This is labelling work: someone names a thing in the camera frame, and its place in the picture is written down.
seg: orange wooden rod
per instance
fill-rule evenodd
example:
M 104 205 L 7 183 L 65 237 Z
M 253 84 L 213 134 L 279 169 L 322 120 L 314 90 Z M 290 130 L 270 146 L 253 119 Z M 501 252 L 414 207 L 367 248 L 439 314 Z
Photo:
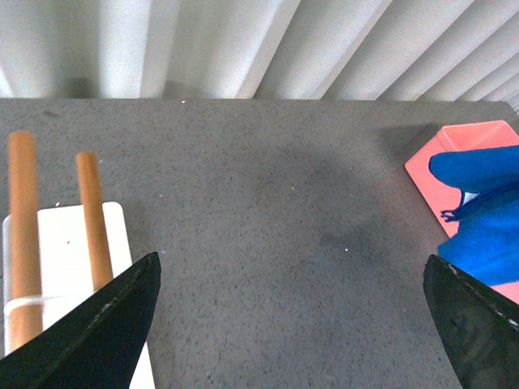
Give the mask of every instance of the orange wooden rod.
M 99 290 L 113 278 L 112 263 L 106 236 L 101 184 L 97 173 L 97 159 L 93 152 L 81 152 L 75 158 L 78 168 L 79 192 L 84 207 L 88 253 L 94 290 Z
M 36 144 L 30 132 L 9 135 L 9 200 L 11 207 L 11 298 L 41 295 L 38 241 Z M 41 306 L 11 312 L 12 350 L 42 332 Z

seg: blue towel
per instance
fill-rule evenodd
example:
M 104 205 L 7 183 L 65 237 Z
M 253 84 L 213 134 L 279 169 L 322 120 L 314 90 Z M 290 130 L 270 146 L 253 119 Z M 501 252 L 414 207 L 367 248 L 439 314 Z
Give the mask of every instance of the blue towel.
M 490 286 L 519 280 L 519 146 L 441 153 L 429 170 L 461 192 L 460 206 L 442 212 L 460 225 L 440 257 Z M 464 203 L 467 193 L 477 196 Z

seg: gray table surface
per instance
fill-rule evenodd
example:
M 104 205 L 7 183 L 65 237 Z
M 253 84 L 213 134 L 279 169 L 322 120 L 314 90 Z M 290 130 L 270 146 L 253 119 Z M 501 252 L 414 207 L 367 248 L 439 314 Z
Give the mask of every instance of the gray table surface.
M 157 251 L 157 388 L 459 387 L 422 292 L 446 237 L 403 164 L 505 103 L 1 100 L 37 138 L 42 208 L 93 150 L 131 253 Z

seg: white base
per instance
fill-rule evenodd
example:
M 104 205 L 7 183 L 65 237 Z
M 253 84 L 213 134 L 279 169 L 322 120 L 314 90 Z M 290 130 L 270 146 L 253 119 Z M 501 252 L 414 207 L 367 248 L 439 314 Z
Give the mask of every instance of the white base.
M 132 264 L 122 208 L 118 203 L 104 203 L 106 233 L 114 276 Z M 3 305 L 11 300 L 10 236 L 11 217 L 2 225 L 3 237 Z M 92 295 L 92 273 L 84 225 L 83 206 L 56 207 L 38 212 L 40 234 L 42 297 L 57 297 L 44 303 L 44 330 Z M 4 320 L 6 355 L 11 351 L 9 320 Z M 148 346 L 144 344 L 131 389 L 155 388 Z

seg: white curtain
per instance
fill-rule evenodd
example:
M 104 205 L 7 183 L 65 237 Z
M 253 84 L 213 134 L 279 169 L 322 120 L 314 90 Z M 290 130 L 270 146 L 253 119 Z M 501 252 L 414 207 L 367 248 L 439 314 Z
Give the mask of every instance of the white curtain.
M 519 1 L 0 0 L 0 96 L 519 110 Z

